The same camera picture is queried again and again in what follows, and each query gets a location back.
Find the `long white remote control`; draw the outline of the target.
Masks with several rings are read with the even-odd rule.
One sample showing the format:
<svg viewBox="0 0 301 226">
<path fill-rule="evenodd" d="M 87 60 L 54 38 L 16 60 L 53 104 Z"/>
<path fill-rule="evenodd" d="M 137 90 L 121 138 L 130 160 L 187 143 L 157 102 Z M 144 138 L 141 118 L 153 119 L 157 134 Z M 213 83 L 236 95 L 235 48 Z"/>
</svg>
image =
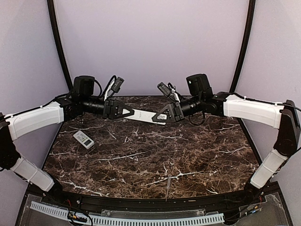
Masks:
<svg viewBox="0 0 301 226">
<path fill-rule="evenodd" d="M 131 116 L 125 117 L 125 119 L 130 119 L 130 120 L 136 120 L 136 121 L 142 121 L 142 122 L 147 122 L 147 123 L 153 123 L 153 124 L 159 124 L 159 125 L 166 125 L 165 122 L 154 122 L 152 120 L 152 117 L 156 113 L 154 112 L 149 112 L 149 111 L 143 111 L 143 110 L 138 110 L 134 109 L 134 114 Z"/>
</svg>

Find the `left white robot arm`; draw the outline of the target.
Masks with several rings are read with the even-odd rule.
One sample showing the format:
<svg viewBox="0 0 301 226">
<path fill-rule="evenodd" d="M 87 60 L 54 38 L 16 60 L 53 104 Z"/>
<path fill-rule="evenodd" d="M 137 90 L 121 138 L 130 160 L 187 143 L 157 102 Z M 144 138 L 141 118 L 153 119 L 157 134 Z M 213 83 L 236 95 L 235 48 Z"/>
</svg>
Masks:
<svg viewBox="0 0 301 226">
<path fill-rule="evenodd" d="M 0 169 L 10 170 L 48 193 L 56 205 L 66 202 L 61 184 L 51 175 L 26 159 L 16 149 L 14 141 L 50 125 L 76 119 L 85 113 L 92 113 L 104 119 L 115 120 L 134 114 L 124 103 L 112 99 L 109 92 L 116 94 L 124 80 L 112 76 L 100 94 L 94 95 L 94 86 L 99 82 L 93 76 L 81 75 L 74 79 L 73 88 L 56 96 L 50 102 L 18 113 L 0 116 Z"/>
</svg>

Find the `clear handle screwdriver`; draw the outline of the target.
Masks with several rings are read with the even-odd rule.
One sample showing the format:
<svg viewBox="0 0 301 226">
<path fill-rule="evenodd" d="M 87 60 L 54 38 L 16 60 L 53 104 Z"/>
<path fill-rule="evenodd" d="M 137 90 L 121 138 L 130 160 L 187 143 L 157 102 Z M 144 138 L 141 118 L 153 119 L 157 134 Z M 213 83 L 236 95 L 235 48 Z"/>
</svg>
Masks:
<svg viewBox="0 0 301 226">
<path fill-rule="evenodd" d="M 171 175 L 169 175 L 168 178 L 167 178 L 167 186 L 166 186 L 166 198 L 165 198 L 165 202 L 167 202 L 167 200 L 168 200 L 170 186 L 171 186 Z"/>
</svg>

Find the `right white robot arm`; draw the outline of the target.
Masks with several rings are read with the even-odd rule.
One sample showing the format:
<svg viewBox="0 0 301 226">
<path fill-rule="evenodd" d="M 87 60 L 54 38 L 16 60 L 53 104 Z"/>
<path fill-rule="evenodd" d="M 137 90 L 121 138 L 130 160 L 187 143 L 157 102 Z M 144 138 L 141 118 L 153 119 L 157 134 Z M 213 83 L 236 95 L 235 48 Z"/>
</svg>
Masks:
<svg viewBox="0 0 301 226">
<path fill-rule="evenodd" d="M 271 126 L 278 130 L 272 150 L 252 174 L 240 193 L 240 200 L 250 204 L 262 188 L 292 157 L 298 147 L 301 126 L 293 101 L 269 102 L 243 97 L 235 92 L 213 93 L 205 74 L 195 74 L 186 79 L 191 98 L 181 97 L 171 84 L 160 83 L 158 89 L 172 102 L 152 117 L 154 122 L 178 122 L 201 112 L 219 117 L 240 118 Z"/>
</svg>

